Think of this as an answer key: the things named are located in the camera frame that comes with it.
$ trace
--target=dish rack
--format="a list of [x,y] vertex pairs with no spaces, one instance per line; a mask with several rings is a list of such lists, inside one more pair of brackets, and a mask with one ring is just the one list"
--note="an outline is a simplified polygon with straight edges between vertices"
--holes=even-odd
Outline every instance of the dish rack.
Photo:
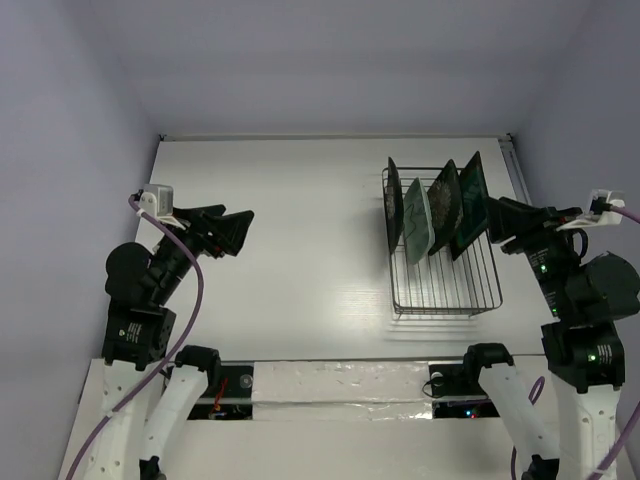
[[[387,170],[382,171],[383,200],[387,191]],[[429,188],[441,170],[398,167],[403,197],[416,177]],[[389,255],[389,270],[397,319],[405,315],[472,317],[502,305],[502,289],[487,232],[455,261],[449,245],[445,245],[435,255],[426,255],[415,265],[407,262],[403,233],[396,250]]]

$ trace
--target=wall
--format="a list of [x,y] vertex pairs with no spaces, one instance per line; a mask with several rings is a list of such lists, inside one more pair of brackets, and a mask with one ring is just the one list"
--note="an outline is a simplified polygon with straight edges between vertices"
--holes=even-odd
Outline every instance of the wall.
[[87,2],[0,2],[0,465],[57,476],[157,136]]
[[163,133],[512,131],[586,0],[92,0]]
[[[566,61],[545,87],[516,148],[531,197],[538,205],[584,208],[591,188],[621,189],[640,211],[640,2],[596,2]],[[640,270],[640,227],[590,231],[591,252],[610,250]],[[627,383],[619,406],[624,425],[640,400],[640,316],[617,322],[627,356]],[[640,466],[640,429],[630,442]]]

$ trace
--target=white table surface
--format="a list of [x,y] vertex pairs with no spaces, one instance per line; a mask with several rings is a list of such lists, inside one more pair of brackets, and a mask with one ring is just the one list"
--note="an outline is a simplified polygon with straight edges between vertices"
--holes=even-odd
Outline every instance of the white table surface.
[[[522,256],[494,254],[504,304],[471,328],[407,322],[391,308],[381,172],[398,166],[462,167],[479,150],[489,192],[514,197],[496,139],[372,139],[163,142],[152,183],[171,185],[177,207],[224,203],[255,219],[237,258],[201,257],[205,300],[188,342],[224,360],[458,356],[496,341],[513,354],[541,353],[551,320]],[[136,241],[161,235],[142,222]],[[191,272],[168,303],[173,339],[191,313]]]
[[[546,359],[515,360],[527,387],[538,376],[546,377],[536,410],[557,434],[556,395]],[[102,360],[91,363],[60,480],[99,420],[102,365]],[[388,405],[424,402],[418,380],[427,376],[426,366],[422,379],[416,376],[421,365],[406,362],[390,368],[384,362],[370,362],[369,368],[359,368],[342,362],[342,369],[327,368],[316,375],[309,372],[316,366],[303,362],[258,365],[254,376],[260,392],[254,396],[282,408],[264,408],[262,420],[188,421],[179,447],[165,460],[165,473],[170,480],[508,480],[512,443],[499,418],[370,421],[371,417],[346,410],[354,404],[364,408],[372,400]],[[301,377],[296,371],[306,373]],[[347,380],[354,375],[358,382],[349,387]],[[387,381],[376,382],[380,375]],[[327,388],[327,376],[333,379],[333,388]],[[617,464],[618,479],[635,478],[625,449]],[[79,472],[85,468],[82,462]]]

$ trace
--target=wire rack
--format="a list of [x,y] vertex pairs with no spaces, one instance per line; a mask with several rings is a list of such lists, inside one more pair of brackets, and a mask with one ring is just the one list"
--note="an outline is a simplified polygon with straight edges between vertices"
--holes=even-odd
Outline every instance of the wire rack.
[[[416,177],[429,188],[440,171],[440,168],[398,167],[403,196]],[[385,168],[383,198],[386,187]],[[471,317],[502,305],[502,289],[486,232],[455,261],[446,245],[415,265],[407,262],[402,235],[395,252],[389,256],[389,267],[393,308],[398,319],[404,315]]]

